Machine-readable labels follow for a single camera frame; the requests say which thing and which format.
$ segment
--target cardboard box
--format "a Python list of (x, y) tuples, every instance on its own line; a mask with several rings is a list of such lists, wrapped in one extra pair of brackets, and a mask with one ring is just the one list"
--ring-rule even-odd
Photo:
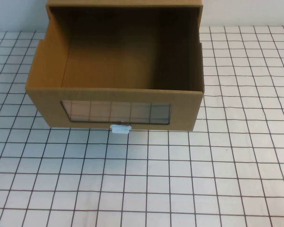
[(26, 91), (52, 127), (192, 130), (201, 0), (49, 0)]

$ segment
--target white grid mat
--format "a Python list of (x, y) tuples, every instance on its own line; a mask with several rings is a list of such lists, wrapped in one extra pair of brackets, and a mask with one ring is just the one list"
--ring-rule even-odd
[(284, 227), (284, 27), (202, 27), (193, 132), (49, 128), (43, 32), (0, 32), (0, 227)]

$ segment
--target cardboard edge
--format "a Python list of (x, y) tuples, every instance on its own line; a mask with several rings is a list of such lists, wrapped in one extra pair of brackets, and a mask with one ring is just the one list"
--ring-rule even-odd
[(201, 7), (202, 0), (48, 0), (49, 7)]

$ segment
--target pull tab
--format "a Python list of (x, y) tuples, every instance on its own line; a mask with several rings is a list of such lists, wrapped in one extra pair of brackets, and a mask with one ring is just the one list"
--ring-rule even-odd
[(119, 124), (112, 124), (110, 126), (113, 133), (117, 134), (128, 134), (129, 130), (132, 129), (130, 125), (119, 125)]

